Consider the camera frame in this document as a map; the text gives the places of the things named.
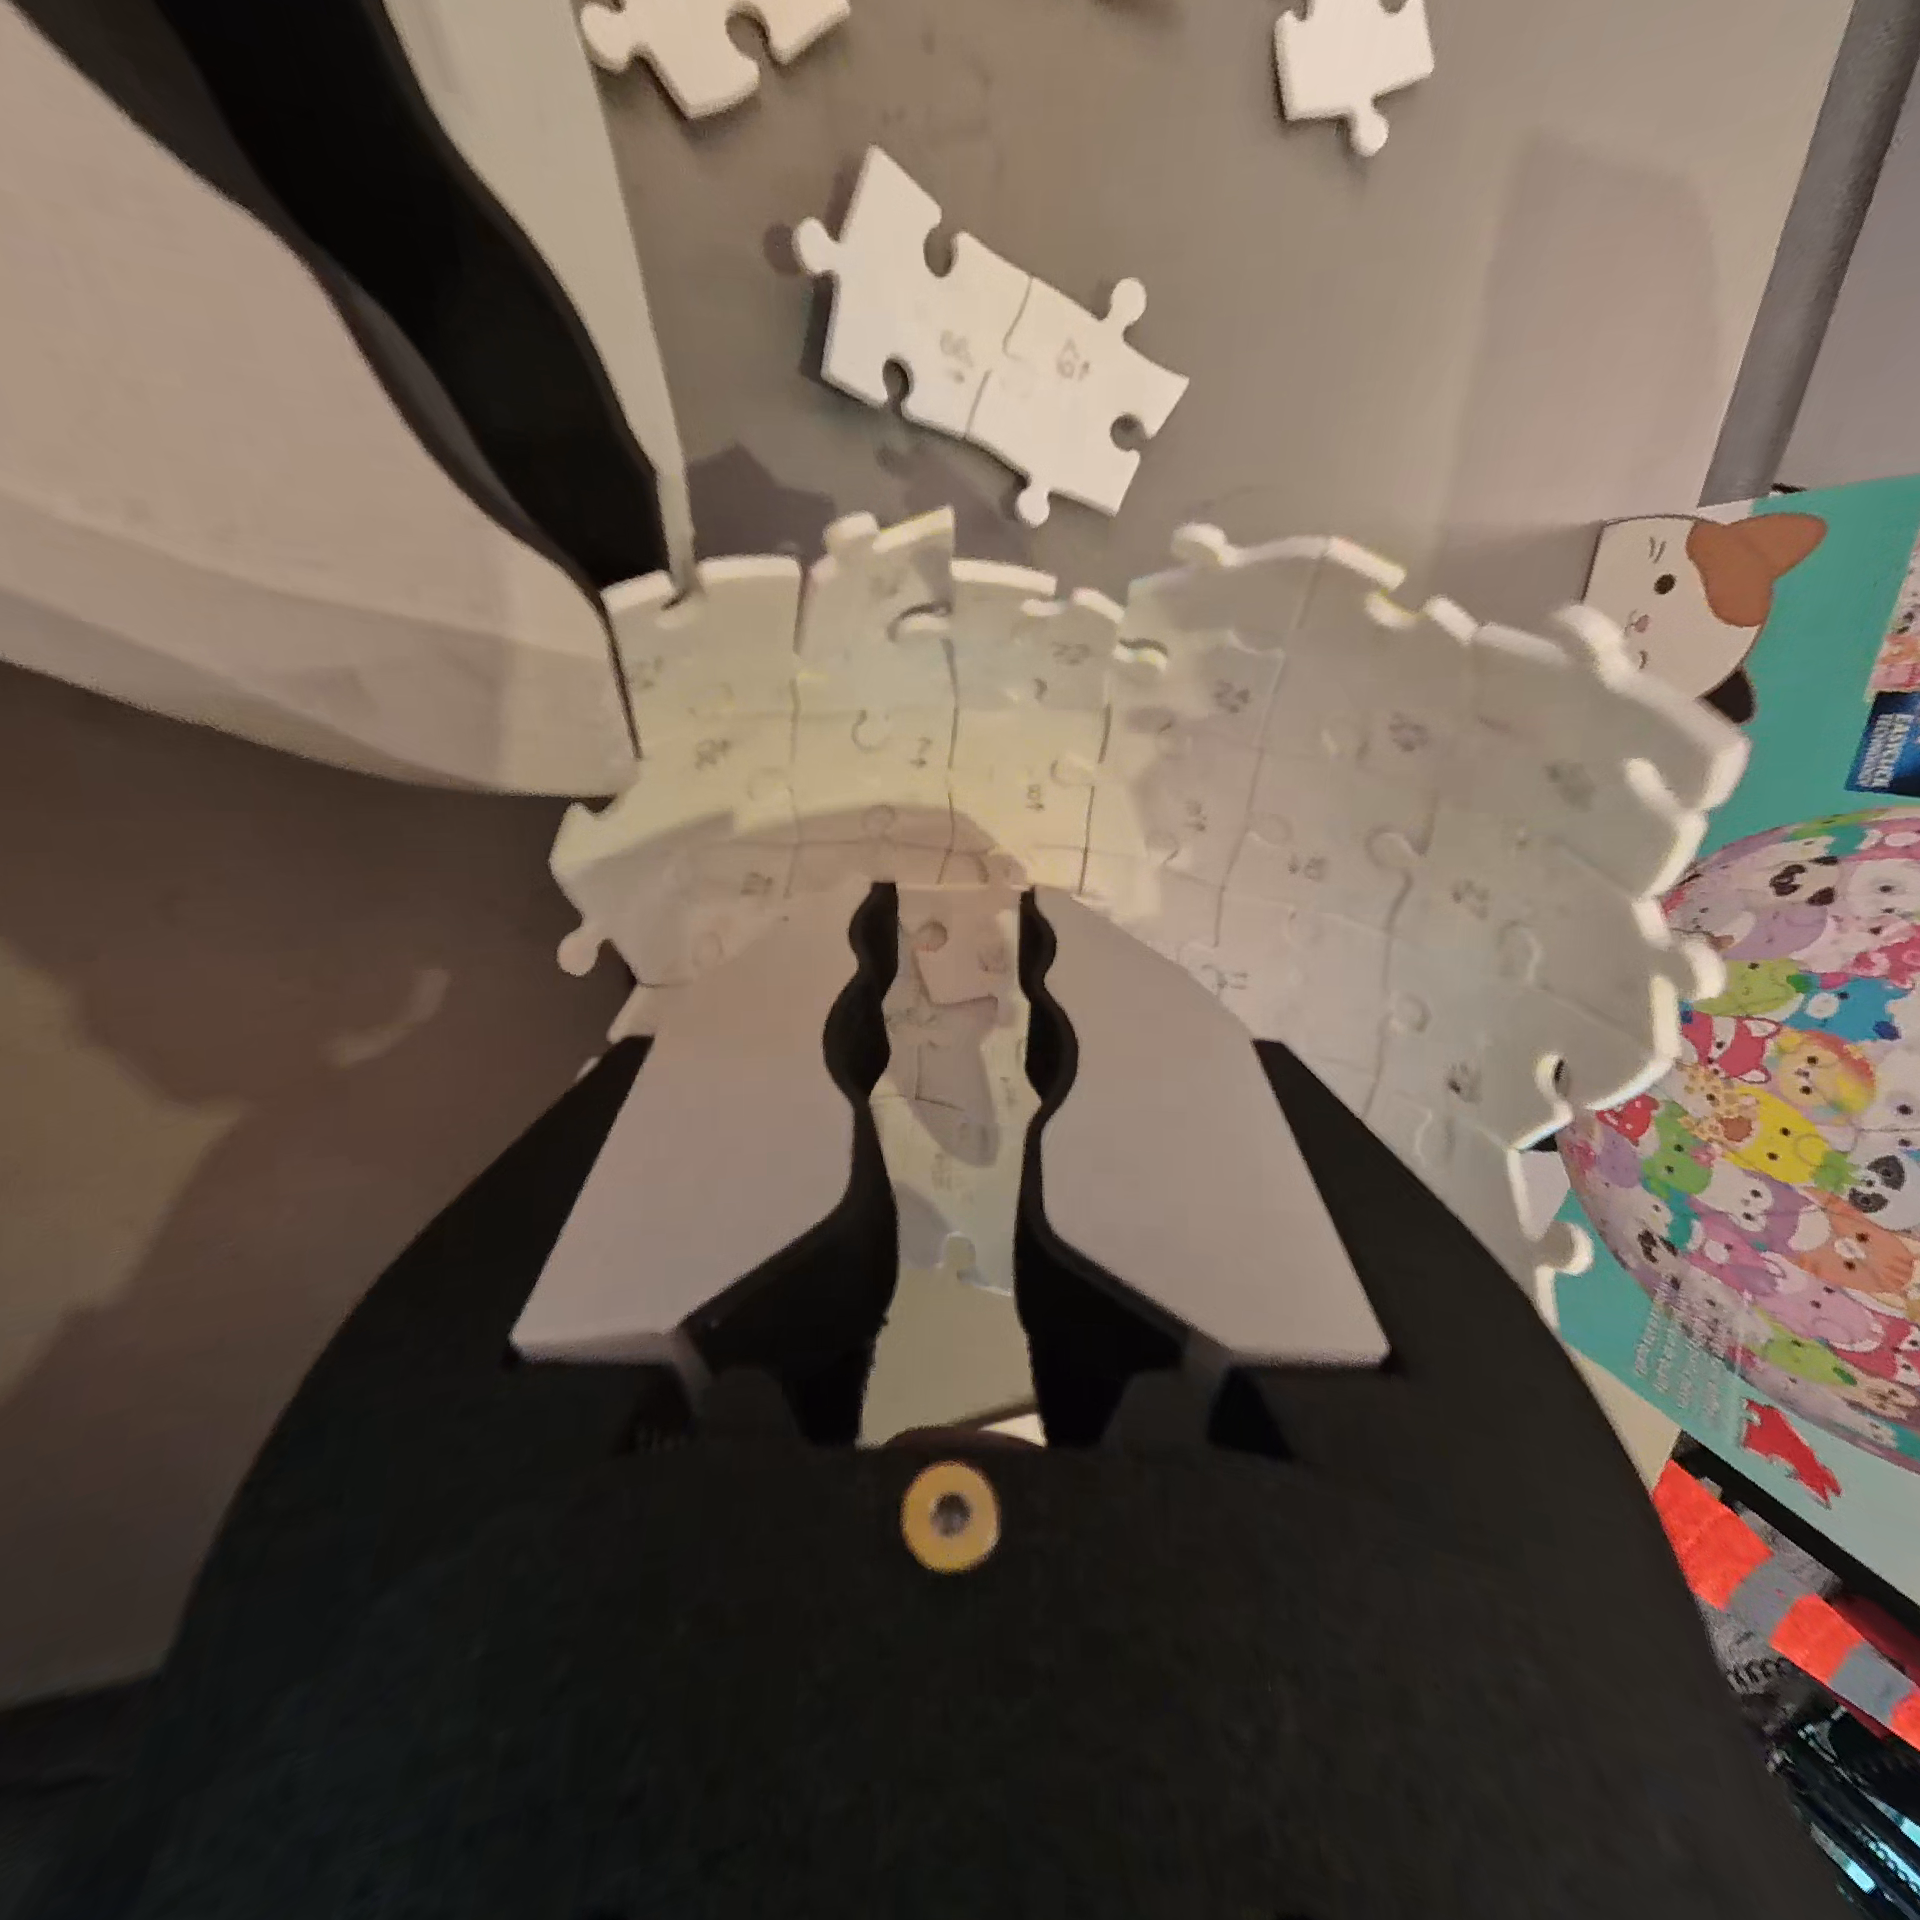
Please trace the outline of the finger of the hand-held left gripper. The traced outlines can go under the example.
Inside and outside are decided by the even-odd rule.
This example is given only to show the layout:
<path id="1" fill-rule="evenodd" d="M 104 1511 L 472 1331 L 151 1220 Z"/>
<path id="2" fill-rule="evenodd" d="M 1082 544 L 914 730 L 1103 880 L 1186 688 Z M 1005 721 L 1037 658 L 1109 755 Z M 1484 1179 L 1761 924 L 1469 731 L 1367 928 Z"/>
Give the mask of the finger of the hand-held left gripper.
<path id="1" fill-rule="evenodd" d="M 688 460 L 669 399 L 609 122 L 571 6 L 385 3 L 263 7 L 263 33 L 348 106 L 383 92 L 448 170 L 539 255 L 656 495 L 660 564 L 696 562 Z"/>
<path id="2" fill-rule="evenodd" d="M 4 6 L 3 658 L 407 785 L 603 798 L 587 590 L 434 460 L 160 27 Z"/>

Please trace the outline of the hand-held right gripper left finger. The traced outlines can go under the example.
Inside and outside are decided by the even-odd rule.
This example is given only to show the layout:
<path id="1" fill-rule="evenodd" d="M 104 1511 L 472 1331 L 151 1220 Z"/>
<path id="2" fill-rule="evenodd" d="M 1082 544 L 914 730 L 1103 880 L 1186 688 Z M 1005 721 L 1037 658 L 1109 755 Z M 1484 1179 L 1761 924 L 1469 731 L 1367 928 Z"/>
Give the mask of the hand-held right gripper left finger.
<path id="1" fill-rule="evenodd" d="M 668 995 L 513 1328 L 521 1360 L 692 1355 L 747 1286 L 868 1195 L 891 1294 L 874 1091 L 896 966 L 899 892 L 829 890 Z"/>

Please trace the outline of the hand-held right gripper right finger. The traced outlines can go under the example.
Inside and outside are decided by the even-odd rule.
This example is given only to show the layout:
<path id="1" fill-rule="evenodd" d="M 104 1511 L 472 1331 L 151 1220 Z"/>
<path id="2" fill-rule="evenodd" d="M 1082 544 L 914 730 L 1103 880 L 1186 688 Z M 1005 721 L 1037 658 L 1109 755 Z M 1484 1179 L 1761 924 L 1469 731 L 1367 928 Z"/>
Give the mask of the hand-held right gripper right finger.
<path id="1" fill-rule="evenodd" d="M 1023 1223 L 1228 1360 L 1376 1369 L 1385 1332 L 1245 1026 L 1061 890 L 1023 898 Z"/>

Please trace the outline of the partly built white puzzle ball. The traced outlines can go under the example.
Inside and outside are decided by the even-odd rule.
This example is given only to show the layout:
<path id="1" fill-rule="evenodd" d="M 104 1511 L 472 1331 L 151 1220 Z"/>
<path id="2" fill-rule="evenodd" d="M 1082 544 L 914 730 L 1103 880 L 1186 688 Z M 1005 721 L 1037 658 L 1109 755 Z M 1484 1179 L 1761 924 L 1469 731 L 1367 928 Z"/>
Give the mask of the partly built white puzzle ball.
<path id="1" fill-rule="evenodd" d="M 571 807 L 560 966 L 613 948 L 613 1035 L 842 880 L 899 888 L 875 1111 L 903 1263 L 1012 1290 L 1018 897 L 1056 890 L 1290 1048 L 1524 1286 L 1593 1260 L 1520 1153 L 1645 1091 L 1722 962 L 1665 931 L 1747 747 L 1589 609 L 1533 638 L 1335 538 L 1181 529 L 1123 603 L 961 560 L 954 513 L 823 555 L 609 590 L 633 782 Z"/>

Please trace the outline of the white puzzle piece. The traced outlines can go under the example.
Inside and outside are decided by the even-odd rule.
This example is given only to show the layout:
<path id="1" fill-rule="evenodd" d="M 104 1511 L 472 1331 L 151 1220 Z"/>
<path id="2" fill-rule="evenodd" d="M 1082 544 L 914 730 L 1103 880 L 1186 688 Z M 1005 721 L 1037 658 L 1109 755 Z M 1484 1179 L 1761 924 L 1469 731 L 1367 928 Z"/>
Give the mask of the white puzzle piece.
<path id="1" fill-rule="evenodd" d="M 699 122 L 747 103 L 762 82 L 762 64 L 731 39 L 738 16 L 789 66 L 849 24 L 851 3 L 586 3 L 578 30 L 596 70 L 623 76 L 645 64 L 679 114 Z"/>
<path id="2" fill-rule="evenodd" d="M 1433 74 L 1426 3 L 1307 3 L 1279 16 L 1273 39 L 1282 118 L 1339 124 L 1363 160 L 1387 143 L 1381 98 Z"/>

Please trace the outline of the loose white puzzle pieces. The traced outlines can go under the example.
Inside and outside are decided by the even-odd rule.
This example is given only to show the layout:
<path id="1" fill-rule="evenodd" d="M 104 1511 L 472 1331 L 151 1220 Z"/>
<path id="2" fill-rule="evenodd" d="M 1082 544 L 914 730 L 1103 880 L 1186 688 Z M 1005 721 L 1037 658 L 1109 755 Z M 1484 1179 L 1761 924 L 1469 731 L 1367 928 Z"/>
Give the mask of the loose white puzzle pieces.
<path id="1" fill-rule="evenodd" d="M 1061 498 L 1115 518 L 1141 466 L 1119 425 L 1155 439 L 1188 388 L 1132 343 L 1146 287 L 1119 279 L 1092 314 L 968 232 L 935 272 L 925 242 L 941 218 L 893 158 L 868 148 L 840 228 L 807 218 L 792 232 L 805 275 L 832 287 L 825 385 L 885 409 L 896 370 L 900 418 L 1018 474 L 1026 527 Z"/>

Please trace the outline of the colourful puzzle ball box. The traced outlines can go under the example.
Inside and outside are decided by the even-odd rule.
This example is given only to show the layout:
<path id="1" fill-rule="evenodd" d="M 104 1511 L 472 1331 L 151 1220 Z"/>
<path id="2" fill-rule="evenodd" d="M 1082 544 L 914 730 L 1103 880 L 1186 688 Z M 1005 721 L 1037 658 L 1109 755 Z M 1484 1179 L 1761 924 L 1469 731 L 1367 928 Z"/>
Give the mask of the colourful puzzle ball box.
<path id="1" fill-rule="evenodd" d="M 1589 603 L 1730 719 L 1736 795 L 1665 897 L 1724 983 L 1679 1066 L 1561 1134 L 1577 1351 L 1818 1505 L 1827 1433 L 1916 1474 L 1916 479 L 1620 519 Z"/>

